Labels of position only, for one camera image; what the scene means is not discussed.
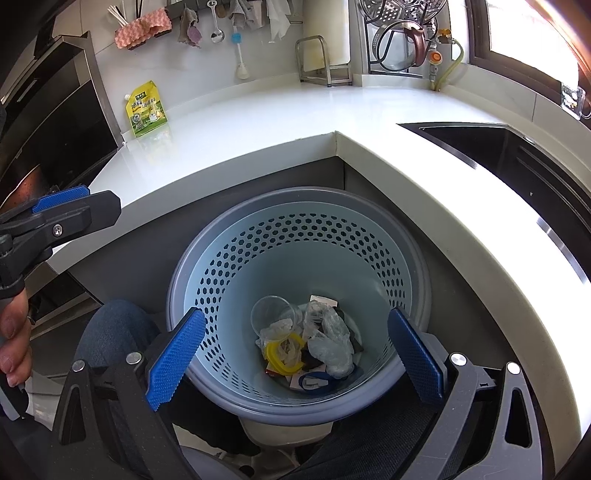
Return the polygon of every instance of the white tissue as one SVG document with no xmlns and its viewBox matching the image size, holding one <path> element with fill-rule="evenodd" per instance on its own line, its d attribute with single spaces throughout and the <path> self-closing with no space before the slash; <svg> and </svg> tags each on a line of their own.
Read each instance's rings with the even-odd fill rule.
<svg viewBox="0 0 591 480">
<path fill-rule="evenodd" d="M 287 0 L 267 0 L 267 14 L 271 22 L 271 40 L 277 35 L 283 38 L 290 27 L 287 16 L 291 15 L 291 10 Z"/>
</svg>

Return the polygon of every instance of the pink knitted cloth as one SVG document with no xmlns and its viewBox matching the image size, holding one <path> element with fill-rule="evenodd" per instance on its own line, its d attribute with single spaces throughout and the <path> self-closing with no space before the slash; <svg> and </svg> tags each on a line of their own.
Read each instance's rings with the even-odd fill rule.
<svg viewBox="0 0 591 480">
<path fill-rule="evenodd" d="M 172 27 L 173 24 L 162 7 L 117 30 L 115 43 L 119 48 L 135 47 L 160 32 L 172 29 Z"/>
</svg>

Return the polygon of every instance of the human hand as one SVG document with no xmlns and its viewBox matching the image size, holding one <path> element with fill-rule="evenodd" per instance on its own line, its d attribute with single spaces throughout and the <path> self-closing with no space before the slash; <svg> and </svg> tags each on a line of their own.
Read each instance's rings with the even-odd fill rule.
<svg viewBox="0 0 591 480">
<path fill-rule="evenodd" d="M 6 373 L 11 387 L 31 376 L 33 357 L 29 346 L 31 322 L 27 319 L 28 305 L 27 292 L 23 290 L 0 314 L 0 334 L 6 339 L 0 347 L 0 369 Z"/>
</svg>

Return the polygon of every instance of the blue gripper pad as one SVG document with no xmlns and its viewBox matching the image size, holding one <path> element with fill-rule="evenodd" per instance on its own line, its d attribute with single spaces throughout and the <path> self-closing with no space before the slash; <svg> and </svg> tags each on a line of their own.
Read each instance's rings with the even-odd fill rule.
<svg viewBox="0 0 591 480">
<path fill-rule="evenodd" d="M 390 310 L 388 335 L 421 401 L 431 405 L 442 404 L 443 372 L 399 308 Z"/>
<path fill-rule="evenodd" d="M 174 336 L 147 372 L 146 399 L 152 410 L 169 402 L 197 348 L 205 337 L 205 315 L 191 308 L 173 331 Z"/>
<path fill-rule="evenodd" d="M 90 190 L 84 185 L 64 190 L 63 192 L 52 193 L 51 195 L 39 199 L 37 204 L 33 207 L 33 213 L 39 213 L 48 208 L 61 205 L 62 203 L 88 197 L 88 195 L 90 195 Z"/>
</svg>

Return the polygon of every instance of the clear plastic cup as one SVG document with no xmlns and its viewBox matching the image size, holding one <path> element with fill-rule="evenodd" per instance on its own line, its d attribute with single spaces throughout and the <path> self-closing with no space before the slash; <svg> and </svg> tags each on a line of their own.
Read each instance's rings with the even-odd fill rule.
<svg viewBox="0 0 591 480">
<path fill-rule="evenodd" d="M 255 333 L 261 336 L 261 330 L 263 328 L 267 328 L 278 320 L 290 319 L 292 321 L 292 327 L 289 332 L 285 333 L 285 337 L 272 339 L 284 340 L 294 330 L 296 324 L 299 323 L 300 317 L 301 312 L 298 307 L 293 306 L 286 299 L 269 295 L 255 303 L 251 311 L 251 324 Z"/>
</svg>

